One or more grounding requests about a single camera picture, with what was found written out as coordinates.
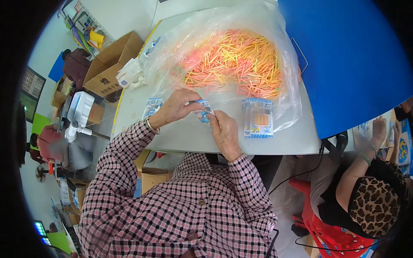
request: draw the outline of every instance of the green board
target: green board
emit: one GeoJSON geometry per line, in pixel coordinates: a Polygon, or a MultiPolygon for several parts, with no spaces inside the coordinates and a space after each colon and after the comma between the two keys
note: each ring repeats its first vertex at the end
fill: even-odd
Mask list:
{"type": "MultiPolygon", "coordinates": [[[[32,133],[37,133],[41,134],[42,130],[45,126],[50,125],[52,120],[48,117],[42,116],[38,113],[34,113],[34,118],[33,118],[33,126],[31,128],[31,134],[32,133]]],[[[35,148],[32,145],[30,145],[32,149],[39,150],[39,148],[35,148]]]]}
{"type": "Polygon", "coordinates": [[[66,253],[69,253],[69,254],[72,253],[69,247],[69,241],[67,240],[66,235],[64,233],[56,232],[56,233],[49,233],[46,235],[49,238],[50,244],[52,246],[60,248],[66,253]]]}

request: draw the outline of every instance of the bangle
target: bangle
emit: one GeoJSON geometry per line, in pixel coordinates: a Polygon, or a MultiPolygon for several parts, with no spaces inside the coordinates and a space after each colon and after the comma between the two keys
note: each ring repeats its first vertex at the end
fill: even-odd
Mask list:
{"type": "Polygon", "coordinates": [[[360,153],[359,156],[367,162],[369,167],[371,166],[371,161],[366,155],[364,155],[363,153],[360,153]]]}
{"type": "Polygon", "coordinates": [[[151,116],[148,116],[147,118],[145,118],[145,120],[144,120],[144,122],[145,122],[145,124],[149,127],[149,129],[152,131],[152,132],[154,132],[155,134],[161,134],[161,128],[160,127],[158,127],[158,130],[155,130],[155,129],[153,129],[152,128],[152,126],[151,126],[151,124],[149,123],[149,117],[151,117],[151,116]]]}
{"type": "Polygon", "coordinates": [[[376,153],[376,155],[377,155],[377,148],[376,148],[376,146],[374,146],[372,141],[370,141],[370,146],[373,149],[374,153],[376,153]]]}

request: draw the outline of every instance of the silver bracelet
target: silver bracelet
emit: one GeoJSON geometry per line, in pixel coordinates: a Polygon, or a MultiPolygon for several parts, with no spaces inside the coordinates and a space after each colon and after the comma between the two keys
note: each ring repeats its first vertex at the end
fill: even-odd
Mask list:
{"type": "Polygon", "coordinates": [[[378,150],[377,150],[376,146],[374,146],[374,144],[371,142],[371,140],[369,141],[369,143],[370,143],[370,146],[373,149],[374,153],[376,153],[376,155],[377,155],[378,150]]]}
{"type": "Polygon", "coordinates": [[[151,126],[151,124],[149,123],[149,117],[151,117],[151,116],[148,116],[147,118],[145,118],[145,120],[144,120],[144,122],[145,122],[145,124],[149,127],[149,129],[152,131],[152,132],[154,132],[155,134],[161,134],[161,128],[160,127],[158,127],[158,130],[155,130],[155,129],[153,129],[152,128],[152,126],[151,126]]]}

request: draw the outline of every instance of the blue panel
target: blue panel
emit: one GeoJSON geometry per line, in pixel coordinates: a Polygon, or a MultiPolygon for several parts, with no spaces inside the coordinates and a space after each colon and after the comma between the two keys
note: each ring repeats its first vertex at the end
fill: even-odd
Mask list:
{"type": "Polygon", "coordinates": [[[319,138],[366,122],[413,95],[407,56],[373,2],[278,3],[288,35],[309,62],[303,81],[319,138]]]}
{"type": "Polygon", "coordinates": [[[49,73],[49,78],[54,80],[55,82],[58,82],[60,78],[63,76],[62,69],[63,69],[64,61],[62,59],[62,54],[63,52],[61,52],[60,55],[57,57],[56,62],[53,65],[49,73]]]}

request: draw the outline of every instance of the yellow tape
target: yellow tape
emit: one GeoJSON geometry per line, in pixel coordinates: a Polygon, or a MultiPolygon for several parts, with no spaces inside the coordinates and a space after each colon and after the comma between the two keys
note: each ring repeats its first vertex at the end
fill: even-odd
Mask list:
{"type": "MultiPolygon", "coordinates": [[[[148,38],[146,39],[145,43],[143,44],[143,46],[141,47],[139,54],[137,57],[140,57],[140,54],[142,54],[143,49],[145,48],[146,44],[148,43],[149,39],[152,37],[152,34],[154,33],[154,31],[156,30],[156,28],[158,27],[159,23],[161,23],[161,20],[155,25],[155,27],[153,28],[153,30],[151,31],[151,33],[149,34],[148,38]]],[[[112,125],[112,133],[115,130],[115,124],[116,124],[116,118],[118,117],[118,112],[119,112],[119,107],[121,105],[122,102],[122,98],[123,98],[123,93],[125,92],[125,89],[122,90],[122,94],[121,97],[119,98],[119,103],[118,106],[116,107],[116,112],[115,112],[115,118],[113,119],[113,125],[112,125]]]]}
{"type": "Polygon", "coordinates": [[[143,44],[142,48],[139,51],[138,57],[140,57],[140,54],[142,54],[143,49],[145,48],[146,44],[148,43],[149,39],[152,37],[152,34],[154,33],[154,31],[156,30],[156,28],[158,27],[159,23],[161,23],[161,21],[159,21],[155,27],[153,28],[153,30],[151,31],[151,33],[149,34],[148,38],[146,39],[145,43],[143,44]]]}

